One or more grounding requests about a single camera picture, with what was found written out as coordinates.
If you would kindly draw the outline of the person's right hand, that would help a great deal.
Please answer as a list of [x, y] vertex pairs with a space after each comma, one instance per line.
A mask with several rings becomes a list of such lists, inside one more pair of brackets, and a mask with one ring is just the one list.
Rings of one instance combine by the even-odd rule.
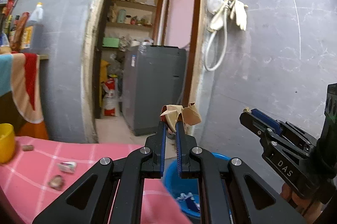
[[308, 209], [307, 213], [304, 216], [304, 219], [307, 223], [314, 223], [314, 221], [322, 213], [323, 203], [319, 201], [313, 201], [311, 207], [309, 207], [311, 201], [303, 200], [298, 197], [287, 184], [283, 184], [282, 186], [281, 197], [283, 197], [287, 201], [293, 200], [300, 209]]

